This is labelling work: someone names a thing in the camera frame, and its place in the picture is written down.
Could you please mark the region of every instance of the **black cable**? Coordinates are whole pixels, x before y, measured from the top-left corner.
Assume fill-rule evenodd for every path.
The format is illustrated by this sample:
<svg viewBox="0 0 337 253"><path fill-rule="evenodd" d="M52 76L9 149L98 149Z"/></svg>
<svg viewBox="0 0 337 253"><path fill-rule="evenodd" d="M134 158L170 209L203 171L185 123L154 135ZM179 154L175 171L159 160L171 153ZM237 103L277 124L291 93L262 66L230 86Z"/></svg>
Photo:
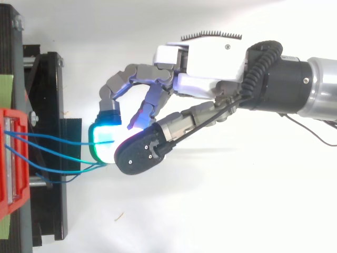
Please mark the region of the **black cable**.
<svg viewBox="0 0 337 253"><path fill-rule="evenodd" d="M176 146L177 143L185 140L187 137L191 136L193 133L195 133L195 132L199 131L201 128L207 126L212 121L214 121L217 118L219 118L222 114L224 114L225 112L229 111L234 106L239 105L240 103L242 103L244 101L247 101L247 100L248 99L242 99L241 98L241 99L238 99L238 100L234 101L233 103L231 103L231 104L227 105L226 107L224 107L223 109L219 110L217 114L213 115L208 120L204 121L203 123L201 123L200 125L198 125L196 128L194 128L190 132L187 132L186 134L184 134L183 136L179 137L175 141L167 141L167 142L165 142L163 144L157 145L154 148L154 151L156 152L156 154L159 157L164 157L167 153L169 153Z"/></svg>
<svg viewBox="0 0 337 253"><path fill-rule="evenodd" d="M294 120L293 118L289 117L287 114L281 114L281 116L285 116L287 119L291 120L292 122L296 123L297 125L303 127L304 129L308 130L309 132L311 132L317 139L319 139L321 142L323 142L325 145L328 145L330 147L337 147L337 145L332 145L329 144L325 141L322 140L321 137L319 137L316 133L314 133L314 131L310 130L309 128L307 128L306 126L302 125L300 122Z"/></svg>
<svg viewBox="0 0 337 253"><path fill-rule="evenodd" d="M337 126L336 126L334 123L332 123L332 122L330 122L330 121L327 121L327 120L323 120L323 122L324 122L325 124L331 126L332 128L337 129Z"/></svg>
<svg viewBox="0 0 337 253"><path fill-rule="evenodd" d="M257 83L280 57L283 51L281 43L277 41L263 41L252 45L249 50L264 51L261 57L248 70L241 84L240 95L243 98L252 98Z"/></svg>
<svg viewBox="0 0 337 253"><path fill-rule="evenodd" d="M176 139L174 142L174 144L176 145L177 143L181 142L182 140L185 140L187 137L191 136L193 133L199 131L201 128L207 126L208 124L210 124L212 121L216 120L217 118L219 118L222 114L224 114L225 112L229 111L231 108L233 108L236 105L239 105L240 103L246 101L247 99L239 99L234 101L233 103L227 105L226 107L224 107L223 109L219 110L219 112L215 115L213 115L212 117L210 117L208 120L202 122L200 125L198 125L196 128L194 128L193 130L191 130L190 132L187 132L186 134L184 134L183 136L179 137L178 139Z"/></svg>

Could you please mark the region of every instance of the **metal rod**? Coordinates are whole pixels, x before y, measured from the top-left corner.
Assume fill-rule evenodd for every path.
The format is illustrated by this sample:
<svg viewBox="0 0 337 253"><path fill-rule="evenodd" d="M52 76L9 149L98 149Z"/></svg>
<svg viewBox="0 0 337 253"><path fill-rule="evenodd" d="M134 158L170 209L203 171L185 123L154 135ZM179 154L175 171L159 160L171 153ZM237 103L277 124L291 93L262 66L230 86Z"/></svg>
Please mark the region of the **metal rod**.
<svg viewBox="0 0 337 253"><path fill-rule="evenodd" d="M33 67L33 64L35 62L35 57L24 57L23 58L23 67L29 68L29 67Z"/></svg>
<svg viewBox="0 0 337 253"><path fill-rule="evenodd" d="M41 178L37 176L30 176L29 177L29 186L30 187L41 187L47 186L46 181L43 181Z"/></svg>

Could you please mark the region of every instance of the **red clamp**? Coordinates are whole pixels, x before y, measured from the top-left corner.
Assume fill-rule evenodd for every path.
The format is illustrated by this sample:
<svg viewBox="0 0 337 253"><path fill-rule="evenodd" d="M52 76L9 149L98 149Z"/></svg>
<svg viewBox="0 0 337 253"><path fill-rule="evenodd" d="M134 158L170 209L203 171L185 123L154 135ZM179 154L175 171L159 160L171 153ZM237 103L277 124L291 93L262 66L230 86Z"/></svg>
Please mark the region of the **red clamp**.
<svg viewBox="0 0 337 253"><path fill-rule="evenodd" d="M5 148L5 144L28 159L28 144L4 131L27 133L24 112L0 109L0 220L21 207L30 197L28 163Z"/></svg>

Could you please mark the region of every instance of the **silver metal cylinder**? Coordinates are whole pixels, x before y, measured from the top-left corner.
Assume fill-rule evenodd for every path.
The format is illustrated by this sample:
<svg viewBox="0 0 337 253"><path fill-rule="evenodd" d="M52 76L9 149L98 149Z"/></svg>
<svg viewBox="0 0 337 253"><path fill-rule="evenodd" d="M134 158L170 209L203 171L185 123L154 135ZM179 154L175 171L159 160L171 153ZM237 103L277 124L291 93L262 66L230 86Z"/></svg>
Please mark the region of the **silver metal cylinder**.
<svg viewBox="0 0 337 253"><path fill-rule="evenodd" d="M35 57L24 57L23 58L23 67L24 68L33 67L34 62L35 62Z"/></svg>
<svg viewBox="0 0 337 253"><path fill-rule="evenodd" d="M308 63L312 69L312 87L298 115L318 120L337 120L337 61L313 57Z"/></svg>
<svg viewBox="0 0 337 253"><path fill-rule="evenodd" d="M41 187L46 186L46 181L42 180L41 178L37 176L30 176L29 177L29 186L30 187Z"/></svg>

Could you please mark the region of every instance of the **black metal frame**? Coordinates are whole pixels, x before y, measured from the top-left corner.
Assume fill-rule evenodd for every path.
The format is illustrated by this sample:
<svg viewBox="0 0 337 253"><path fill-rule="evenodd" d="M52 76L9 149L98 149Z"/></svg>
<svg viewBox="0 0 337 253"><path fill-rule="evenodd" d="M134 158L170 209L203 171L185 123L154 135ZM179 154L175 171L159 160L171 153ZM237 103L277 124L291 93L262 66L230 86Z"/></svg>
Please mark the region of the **black metal frame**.
<svg viewBox="0 0 337 253"><path fill-rule="evenodd" d="M38 45L25 45L24 56L31 55ZM68 140L81 140L81 119L63 118L63 87L61 57L55 52L34 55L32 68L25 69L26 91L32 111L39 117L30 132L48 134ZM49 139L29 138L30 141L56 152L81 157L81 146L61 144ZM80 170L80 164L70 162L39 149L30 148L29 159L53 169ZM40 173L33 167L29 173ZM60 174L44 173L52 181L65 181ZM63 240L68 234L66 184L47 184L45 187L31 187L31 209L33 226L33 246L42 245L42 235L54 235L55 240Z"/></svg>

